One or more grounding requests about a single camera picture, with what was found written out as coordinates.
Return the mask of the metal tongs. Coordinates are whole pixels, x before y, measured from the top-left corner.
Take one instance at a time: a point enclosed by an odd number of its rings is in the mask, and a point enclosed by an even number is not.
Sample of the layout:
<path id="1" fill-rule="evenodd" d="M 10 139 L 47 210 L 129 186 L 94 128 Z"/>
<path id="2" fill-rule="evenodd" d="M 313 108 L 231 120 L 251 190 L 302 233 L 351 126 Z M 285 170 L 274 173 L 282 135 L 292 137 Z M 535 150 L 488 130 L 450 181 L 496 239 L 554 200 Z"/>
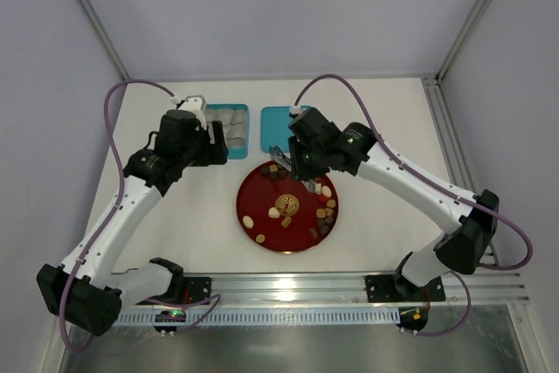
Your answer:
<path id="1" fill-rule="evenodd" d="M 315 193 L 315 188 L 316 188 L 316 182 L 315 180 L 300 180 L 297 176 L 296 176 L 296 171 L 295 171 L 295 167 L 294 167 L 294 163 L 293 163 L 293 159 L 287 155 L 286 153 L 284 153 L 279 146 L 274 145 L 274 146 L 270 146 L 268 149 L 269 152 L 269 156 L 270 158 L 276 162 L 278 165 L 282 166 L 284 169 L 286 169 L 289 174 L 290 177 L 297 182 L 300 182 L 302 185 L 305 186 L 305 188 L 307 189 L 307 191 L 311 192 L 311 193 Z"/>

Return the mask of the teal chocolate box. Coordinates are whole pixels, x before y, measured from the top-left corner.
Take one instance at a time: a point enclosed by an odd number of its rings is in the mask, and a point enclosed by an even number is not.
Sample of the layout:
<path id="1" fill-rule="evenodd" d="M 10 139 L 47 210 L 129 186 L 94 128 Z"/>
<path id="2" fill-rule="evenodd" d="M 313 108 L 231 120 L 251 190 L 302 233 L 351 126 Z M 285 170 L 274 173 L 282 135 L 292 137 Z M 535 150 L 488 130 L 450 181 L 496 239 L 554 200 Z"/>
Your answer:
<path id="1" fill-rule="evenodd" d="M 204 112 L 207 121 L 220 121 L 230 160 L 248 156 L 250 113 L 246 104 L 210 104 Z"/>

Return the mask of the white heart chocolate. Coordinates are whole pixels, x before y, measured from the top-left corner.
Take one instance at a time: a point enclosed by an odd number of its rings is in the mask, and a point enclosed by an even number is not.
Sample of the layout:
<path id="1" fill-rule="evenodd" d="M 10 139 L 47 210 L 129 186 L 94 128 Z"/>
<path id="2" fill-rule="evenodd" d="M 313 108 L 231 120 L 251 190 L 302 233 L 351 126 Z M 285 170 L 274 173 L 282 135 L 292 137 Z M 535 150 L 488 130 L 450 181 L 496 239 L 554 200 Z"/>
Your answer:
<path id="1" fill-rule="evenodd" d="M 270 208 L 269 211 L 268 211 L 268 217 L 269 218 L 279 218 L 280 213 L 276 208 Z"/>

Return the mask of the tan caramel square chocolate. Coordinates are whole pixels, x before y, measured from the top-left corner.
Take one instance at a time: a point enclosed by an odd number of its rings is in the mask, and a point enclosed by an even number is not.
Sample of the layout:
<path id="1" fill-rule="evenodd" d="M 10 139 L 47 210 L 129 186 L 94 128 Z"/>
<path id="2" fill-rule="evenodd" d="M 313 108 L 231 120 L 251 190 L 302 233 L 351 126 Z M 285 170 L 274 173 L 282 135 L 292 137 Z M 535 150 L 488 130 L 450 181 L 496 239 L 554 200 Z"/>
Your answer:
<path id="1" fill-rule="evenodd" d="M 283 228 L 287 228 L 290 224 L 292 223 L 292 218 L 289 216 L 286 216 L 283 218 L 283 220 L 281 221 L 281 226 Z"/>

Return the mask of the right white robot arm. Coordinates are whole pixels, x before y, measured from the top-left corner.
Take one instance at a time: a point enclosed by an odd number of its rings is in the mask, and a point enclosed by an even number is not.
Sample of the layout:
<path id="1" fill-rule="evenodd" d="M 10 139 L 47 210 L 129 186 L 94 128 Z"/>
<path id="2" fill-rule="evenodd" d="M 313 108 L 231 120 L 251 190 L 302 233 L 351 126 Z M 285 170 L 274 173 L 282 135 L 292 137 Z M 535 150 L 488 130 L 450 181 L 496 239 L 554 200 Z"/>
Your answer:
<path id="1" fill-rule="evenodd" d="M 292 107 L 290 117 L 294 180 L 310 182 L 330 171 L 358 176 L 402 198 L 441 230 L 397 266 L 393 282 L 403 299 L 423 297 L 427 286 L 446 273 L 475 272 L 496 231 L 499 198 L 493 192 L 477 195 L 408 165 L 361 123 L 340 130 L 314 107 Z"/>

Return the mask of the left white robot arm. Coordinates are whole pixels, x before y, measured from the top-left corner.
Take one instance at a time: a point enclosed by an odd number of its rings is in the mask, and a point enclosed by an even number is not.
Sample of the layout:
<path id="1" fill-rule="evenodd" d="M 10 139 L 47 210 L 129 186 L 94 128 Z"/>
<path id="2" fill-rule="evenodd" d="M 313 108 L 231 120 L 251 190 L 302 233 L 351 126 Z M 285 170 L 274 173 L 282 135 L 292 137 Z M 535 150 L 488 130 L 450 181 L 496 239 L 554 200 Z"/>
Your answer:
<path id="1" fill-rule="evenodd" d="M 122 166 L 114 200 L 92 230 L 58 266 L 43 265 L 38 272 L 45 305 L 62 325 L 100 336 L 126 307 L 151 298 L 185 301 L 184 270 L 166 259 L 153 258 L 129 273 L 113 270 L 141 221 L 186 168 L 226 163 L 223 125 L 203 125 L 192 112 L 170 110 L 149 137 L 155 146 L 138 150 Z"/>

